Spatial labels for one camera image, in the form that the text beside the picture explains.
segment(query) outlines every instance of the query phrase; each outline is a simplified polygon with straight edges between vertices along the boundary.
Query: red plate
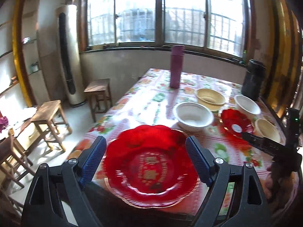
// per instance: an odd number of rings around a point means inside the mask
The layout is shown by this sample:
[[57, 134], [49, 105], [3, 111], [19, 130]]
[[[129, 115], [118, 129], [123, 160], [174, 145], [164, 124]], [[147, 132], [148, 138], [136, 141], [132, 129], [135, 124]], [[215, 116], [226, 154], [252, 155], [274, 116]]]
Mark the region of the red plate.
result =
[[238, 138], [242, 138], [242, 132], [253, 133], [255, 130], [247, 116], [234, 109], [223, 110], [220, 122], [223, 123], [224, 129]]
[[122, 132], [107, 147], [107, 187], [129, 205], [163, 208], [191, 194], [200, 180], [185, 149], [186, 136], [166, 126]]

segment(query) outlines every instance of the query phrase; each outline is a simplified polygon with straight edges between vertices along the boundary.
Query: bolt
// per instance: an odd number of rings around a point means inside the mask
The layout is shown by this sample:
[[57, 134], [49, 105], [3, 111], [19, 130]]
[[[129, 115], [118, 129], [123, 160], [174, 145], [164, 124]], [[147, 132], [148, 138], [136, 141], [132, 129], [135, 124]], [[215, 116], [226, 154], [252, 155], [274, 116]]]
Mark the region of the bolt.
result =
[[247, 168], [253, 168], [253, 165], [250, 162], [246, 163], [245, 165], [246, 165]]
[[216, 158], [215, 162], [218, 164], [223, 164], [224, 160], [221, 158]]
[[40, 168], [40, 169], [44, 169], [44, 168], [46, 168], [46, 166], [47, 166], [47, 164], [46, 164], [46, 163], [43, 163], [43, 164], [41, 164], [41, 165], [39, 166], [39, 168]]
[[76, 158], [71, 158], [70, 160], [69, 160], [69, 164], [74, 164], [74, 163], [76, 163], [77, 162], [77, 159]]

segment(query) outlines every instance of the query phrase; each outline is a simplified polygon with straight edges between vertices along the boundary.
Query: black bottle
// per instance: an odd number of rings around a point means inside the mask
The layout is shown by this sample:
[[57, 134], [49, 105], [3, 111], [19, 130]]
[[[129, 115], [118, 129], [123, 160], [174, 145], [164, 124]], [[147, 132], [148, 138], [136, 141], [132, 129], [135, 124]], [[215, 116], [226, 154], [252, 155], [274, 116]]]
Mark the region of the black bottle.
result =
[[249, 60], [244, 83], [241, 89], [242, 95], [257, 101], [262, 82], [266, 73], [266, 67], [257, 60]]

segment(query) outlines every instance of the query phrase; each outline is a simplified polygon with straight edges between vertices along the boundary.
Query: window frame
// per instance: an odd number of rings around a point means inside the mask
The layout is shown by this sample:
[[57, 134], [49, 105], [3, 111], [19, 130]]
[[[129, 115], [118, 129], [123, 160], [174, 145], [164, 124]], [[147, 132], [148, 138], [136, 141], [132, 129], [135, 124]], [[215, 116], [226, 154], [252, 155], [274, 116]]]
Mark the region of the window frame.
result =
[[[80, 52], [84, 51], [91, 51], [91, 50], [102, 50], [107, 48], [120, 48], [120, 47], [160, 47], [160, 48], [169, 48], [174, 45], [178, 45], [176, 43], [168, 43], [165, 42], [165, 0], [156, 0], [155, 1], [155, 41], [154, 42], [123, 42], [123, 43], [110, 43], [110, 44], [101, 44], [101, 45], [92, 45], [88, 46], [88, 30], [87, 30], [87, 1], [88, 0], [79, 0], [81, 2], [81, 10], [78, 11], [80, 15], [78, 19], [80, 20], [79, 23], [79, 45], [80, 45]], [[193, 51], [197, 53], [201, 53], [204, 55], [211, 55], [215, 57], [220, 57], [223, 59], [229, 60], [236, 60], [240, 62], [243, 58], [228, 54], [226, 52], [217, 51], [211, 48], [207, 48], [205, 45], [208, 45], [208, 41], [210, 38], [210, 0], [206, 0], [205, 5], [205, 37], [204, 37], [204, 46], [194, 46], [194, 45], [187, 45], [185, 46], [186, 51]], [[253, 9], [253, 0], [250, 0], [250, 4], [248, 4], [248, 0], [243, 0], [243, 17], [245, 19], [243, 24], [243, 35], [244, 35], [244, 42], [243, 42], [243, 50], [247, 51], [247, 56], [253, 55], [252, 50], [248, 52], [248, 46], [252, 43], [252, 34], [253, 34], [253, 25], [252, 25], [252, 9]], [[116, 12], [116, 0], [114, 0], [114, 11]], [[116, 35], [116, 18], [114, 16], [114, 27], [115, 27], [115, 41], [117, 41]]]

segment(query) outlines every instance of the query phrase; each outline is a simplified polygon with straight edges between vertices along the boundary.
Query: white sticker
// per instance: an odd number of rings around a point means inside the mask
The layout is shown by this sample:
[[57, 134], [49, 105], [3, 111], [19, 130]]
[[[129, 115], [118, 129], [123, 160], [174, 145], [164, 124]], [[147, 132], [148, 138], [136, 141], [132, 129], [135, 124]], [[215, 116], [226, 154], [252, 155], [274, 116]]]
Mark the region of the white sticker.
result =
[[234, 132], [237, 132], [237, 133], [242, 132], [242, 128], [239, 125], [233, 124], [233, 125], [231, 125], [231, 128], [234, 130]]

